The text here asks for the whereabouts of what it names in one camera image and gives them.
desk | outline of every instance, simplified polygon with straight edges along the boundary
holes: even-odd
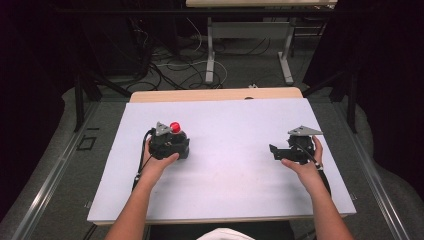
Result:
[[[300,125],[320,129],[301,96],[297,88],[134,93],[87,220],[115,221],[131,193],[144,134],[157,121],[176,120],[191,139],[190,155],[169,166],[158,181],[147,224],[311,217],[310,197],[297,175],[275,161],[268,147],[288,148],[288,130]],[[354,214],[325,138],[319,138],[336,207],[342,215]]]
[[[337,0],[187,0],[188,7],[294,7],[314,5],[335,5]],[[290,44],[293,38],[296,19],[289,22],[213,22],[208,18],[208,63],[206,66],[206,83],[212,83],[215,61],[213,51],[214,38],[273,38],[285,39],[283,51],[278,52],[284,80],[287,85],[293,85],[293,77],[287,62]]]

red ball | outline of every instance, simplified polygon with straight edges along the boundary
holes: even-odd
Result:
[[[169,126],[172,128],[173,133],[179,133],[181,131],[180,124],[177,122],[173,122]]]

black controller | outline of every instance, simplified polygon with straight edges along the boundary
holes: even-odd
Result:
[[[276,146],[269,144],[269,150],[274,154],[275,160],[283,158],[306,164],[313,158],[315,154],[314,144],[311,135],[321,135],[321,131],[317,131],[305,126],[300,126],[288,132],[290,134],[289,149],[278,149]]]
[[[150,140],[149,152],[158,160],[173,153],[180,154],[178,159],[185,159],[189,154],[189,143],[190,139],[184,131],[181,131],[178,123],[173,122],[170,126],[166,126],[158,122]]]

white table leg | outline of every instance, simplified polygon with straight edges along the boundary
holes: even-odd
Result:
[[[206,78],[205,82],[210,84],[213,82],[213,71],[215,52],[213,51],[213,37],[212,37],[212,19],[208,18],[208,63],[206,65]]]
[[[286,38],[286,41],[284,43],[284,50],[283,50],[283,52],[278,52],[278,58],[280,59],[281,69],[283,70],[284,81],[286,82],[287,85],[293,85],[293,83],[294,83],[293,77],[292,77],[291,72],[290,72],[289,63],[287,62],[287,56],[288,56],[289,51],[290,51],[290,45],[291,45],[291,41],[292,41],[292,38],[293,38],[293,32],[294,32],[295,25],[296,25],[296,19],[291,18],[290,24],[289,24],[289,29],[287,31],[287,38]]]

white table surface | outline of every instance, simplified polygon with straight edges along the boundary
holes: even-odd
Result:
[[[190,155],[169,166],[153,189],[147,223],[260,221],[312,216],[311,200],[269,144],[288,148],[287,132],[320,130],[307,99],[128,103],[87,220],[113,223],[137,172],[145,133],[178,121]],[[323,162],[340,214],[356,213],[324,136]]]
[[[187,0],[188,7],[267,7],[335,5],[337,0]]]

